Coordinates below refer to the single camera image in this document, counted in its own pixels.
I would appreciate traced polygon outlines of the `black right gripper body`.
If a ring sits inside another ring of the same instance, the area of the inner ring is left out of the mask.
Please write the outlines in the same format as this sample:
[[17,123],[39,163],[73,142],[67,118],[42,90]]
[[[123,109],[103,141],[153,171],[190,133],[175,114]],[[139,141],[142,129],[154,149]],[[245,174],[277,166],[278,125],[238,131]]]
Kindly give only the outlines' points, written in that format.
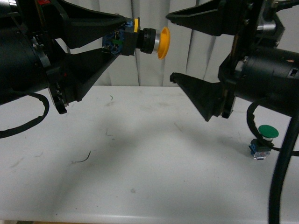
[[285,28],[276,15],[278,0],[227,0],[224,5],[222,31],[234,36],[230,54],[219,67],[218,78],[223,83],[221,116],[228,118],[235,102],[239,61],[259,46],[278,46]]

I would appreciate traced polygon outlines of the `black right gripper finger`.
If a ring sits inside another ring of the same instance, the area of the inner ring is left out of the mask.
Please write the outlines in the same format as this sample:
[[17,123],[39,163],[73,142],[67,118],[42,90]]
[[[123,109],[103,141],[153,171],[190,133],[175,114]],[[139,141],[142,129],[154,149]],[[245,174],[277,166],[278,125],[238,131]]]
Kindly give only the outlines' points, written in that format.
[[221,115],[224,96],[220,82],[210,83],[176,72],[171,74],[170,81],[179,85],[205,121]]
[[204,4],[169,13],[172,23],[208,35],[235,35],[238,23],[237,0],[211,0]]

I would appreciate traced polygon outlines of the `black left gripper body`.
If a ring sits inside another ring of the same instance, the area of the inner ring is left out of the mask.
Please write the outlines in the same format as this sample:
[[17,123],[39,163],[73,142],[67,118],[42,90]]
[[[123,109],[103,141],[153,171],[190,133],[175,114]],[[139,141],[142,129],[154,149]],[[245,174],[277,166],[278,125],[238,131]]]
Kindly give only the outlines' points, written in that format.
[[71,49],[77,47],[77,6],[65,0],[26,0],[24,24],[28,39],[38,44],[33,50],[37,55],[34,73],[24,82],[24,90],[48,88],[57,111],[64,114],[75,95],[66,90],[71,83],[65,65],[68,54],[56,40],[62,39]]

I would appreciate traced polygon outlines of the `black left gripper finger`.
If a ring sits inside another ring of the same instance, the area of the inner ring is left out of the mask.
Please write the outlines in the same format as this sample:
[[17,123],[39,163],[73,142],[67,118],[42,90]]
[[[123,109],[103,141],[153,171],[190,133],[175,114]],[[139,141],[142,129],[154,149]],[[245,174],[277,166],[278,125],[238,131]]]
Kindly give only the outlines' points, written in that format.
[[81,101],[116,58],[117,55],[104,49],[66,54],[61,67],[63,77],[59,81],[64,101]]
[[124,16],[83,8],[64,0],[58,1],[60,13],[58,37],[70,49],[83,47],[116,30],[127,21]]

